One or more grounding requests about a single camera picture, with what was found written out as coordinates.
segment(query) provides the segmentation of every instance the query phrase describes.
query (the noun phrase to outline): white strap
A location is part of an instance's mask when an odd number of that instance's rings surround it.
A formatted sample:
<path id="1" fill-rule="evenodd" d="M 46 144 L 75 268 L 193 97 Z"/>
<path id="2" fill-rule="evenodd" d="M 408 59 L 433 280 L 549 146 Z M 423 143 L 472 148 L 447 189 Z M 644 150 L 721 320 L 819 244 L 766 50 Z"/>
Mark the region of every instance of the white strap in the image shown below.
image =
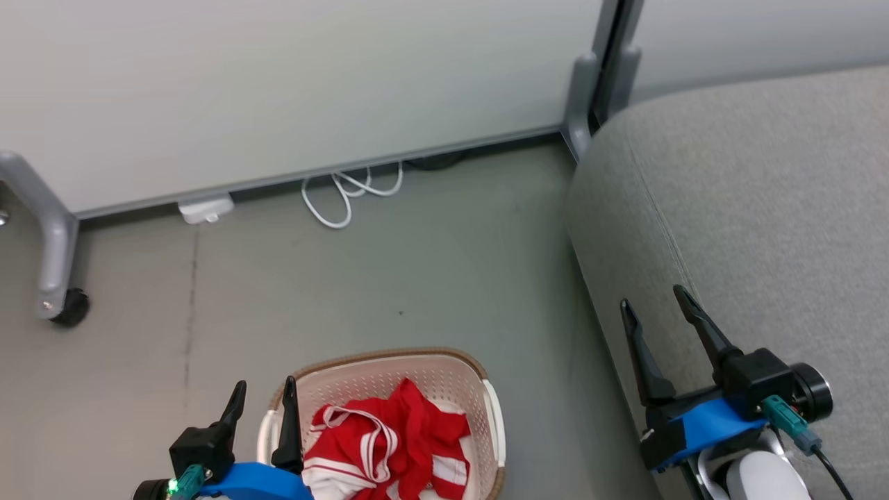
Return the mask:
<path id="1" fill-rule="evenodd" d="M 376 415 L 361 410 L 353 410 L 344 407 L 330 406 L 324 410 L 322 420 L 327 428 L 337 427 L 352 415 L 359 415 L 373 422 L 374 430 L 361 437 L 359 450 L 361 451 L 361 468 L 365 477 L 377 483 L 386 482 L 391 476 L 388 469 L 388 460 L 398 447 L 398 435 L 390 427 L 384 424 Z M 373 444 L 382 434 L 386 440 L 386 451 L 376 467 L 373 466 Z"/>

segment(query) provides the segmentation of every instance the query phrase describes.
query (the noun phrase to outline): metal frame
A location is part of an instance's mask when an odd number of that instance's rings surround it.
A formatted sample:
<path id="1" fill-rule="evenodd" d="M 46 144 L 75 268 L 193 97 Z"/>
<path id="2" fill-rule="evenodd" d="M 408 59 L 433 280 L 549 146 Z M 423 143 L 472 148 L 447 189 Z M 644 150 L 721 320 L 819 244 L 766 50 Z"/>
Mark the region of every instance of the metal frame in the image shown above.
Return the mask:
<path id="1" fill-rule="evenodd" d="M 591 114 L 595 115 L 601 123 L 627 105 L 629 90 L 641 57 L 641 51 L 631 45 L 629 41 L 636 28 L 642 4 L 643 0 L 603 1 L 591 52 L 583 54 L 574 62 L 564 121 L 562 124 L 551 127 L 466 141 L 439 148 L 409 151 L 400 155 L 377 157 L 345 165 L 330 165 L 311 172 L 240 182 L 208 190 L 103 207 L 77 214 L 72 214 L 65 207 L 20 154 L 0 151 L 0 180 L 6 181 L 12 191 L 36 216 L 43 231 L 44 255 L 38 280 L 37 316 L 41 319 L 53 319 L 62 312 L 68 292 L 77 230 L 81 220 L 168 203 L 187 203 L 190 200 L 217 197 L 233 191 L 297 181 L 323 173 L 367 165 L 385 165 L 406 158 L 430 157 L 550 133 L 560 132 L 574 159 L 579 161 L 589 148 Z"/>
<path id="2" fill-rule="evenodd" d="M 602 5 L 596 30 L 598 46 L 594 45 L 594 51 L 602 54 L 602 71 L 591 108 L 600 124 L 629 105 L 642 60 L 642 49 L 632 41 L 644 5 L 645 0 L 612 0 Z"/>
<path id="3" fill-rule="evenodd" d="M 40 222 L 44 256 L 37 281 L 36 311 L 40 319 L 53 319 L 65 304 L 80 222 L 18 153 L 0 151 L 0 179 Z"/>
<path id="4" fill-rule="evenodd" d="M 580 161 L 589 147 L 591 118 L 601 125 L 629 104 L 642 60 L 642 50 L 631 42 L 643 4 L 644 0 L 604 0 L 592 52 L 574 62 L 560 129 L 574 161 Z"/>

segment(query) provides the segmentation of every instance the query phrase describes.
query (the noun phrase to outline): black wheel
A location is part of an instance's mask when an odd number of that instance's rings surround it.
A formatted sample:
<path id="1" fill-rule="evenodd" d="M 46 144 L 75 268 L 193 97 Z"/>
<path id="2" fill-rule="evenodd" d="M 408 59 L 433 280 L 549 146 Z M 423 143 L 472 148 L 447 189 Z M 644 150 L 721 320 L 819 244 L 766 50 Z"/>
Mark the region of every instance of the black wheel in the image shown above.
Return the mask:
<path id="1" fill-rule="evenodd" d="M 65 293 L 65 305 L 61 312 L 50 321 L 63 327 L 75 327 L 86 318 L 89 310 L 90 297 L 80 288 L 71 288 Z"/>
<path id="2" fill-rule="evenodd" d="M 169 493 L 170 480 L 147 480 L 136 488 L 132 500 L 165 500 Z"/>

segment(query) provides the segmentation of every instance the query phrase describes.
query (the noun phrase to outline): camera lens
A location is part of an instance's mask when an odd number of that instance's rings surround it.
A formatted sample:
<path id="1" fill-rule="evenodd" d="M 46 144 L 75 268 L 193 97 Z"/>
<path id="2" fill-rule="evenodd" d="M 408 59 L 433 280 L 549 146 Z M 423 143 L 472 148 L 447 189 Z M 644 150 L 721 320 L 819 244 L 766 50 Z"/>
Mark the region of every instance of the camera lens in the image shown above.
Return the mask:
<path id="1" fill-rule="evenodd" d="M 790 369 L 797 379 L 793 405 L 807 422 L 827 418 L 833 411 L 833 396 L 828 381 L 815 368 L 796 363 Z"/>
<path id="2" fill-rule="evenodd" d="M 166 500 L 170 480 L 147 480 L 132 493 L 132 500 Z"/>

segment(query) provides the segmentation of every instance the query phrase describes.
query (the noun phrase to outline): gray metal leg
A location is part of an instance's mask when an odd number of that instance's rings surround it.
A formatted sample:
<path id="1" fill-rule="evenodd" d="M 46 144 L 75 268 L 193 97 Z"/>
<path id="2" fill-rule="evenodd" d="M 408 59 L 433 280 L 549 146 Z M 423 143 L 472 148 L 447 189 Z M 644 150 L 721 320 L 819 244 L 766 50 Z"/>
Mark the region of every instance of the gray metal leg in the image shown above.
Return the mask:
<path id="1" fill-rule="evenodd" d="M 0 179 L 40 222 L 44 259 L 37 283 L 36 310 L 41 319 L 53 319 L 65 304 L 79 222 L 18 153 L 0 151 Z"/>
<path id="2" fill-rule="evenodd" d="M 594 53 L 586 53 L 574 62 L 571 86 L 568 88 L 568 103 L 565 105 L 565 121 L 561 130 L 574 161 L 581 161 L 589 147 L 589 109 L 598 76 L 599 59 Z"/>
<path id="3" fill-rule="evenodd" d="M 598 47 L 594 46 L 602 58 L 602 74 L 593 100 L 593 112 L 600 124 L 629 105 L 642 60 L 642 49 L 632 41 L 644 5 L 645 0 L 606 0 L 602 5 L 595 41 Z M 612 26 L 609 28 L 604 26 L 606 14 L 611 15 Z M 608 32 L 607 40 L 598 36 L 599 30 Z"/>

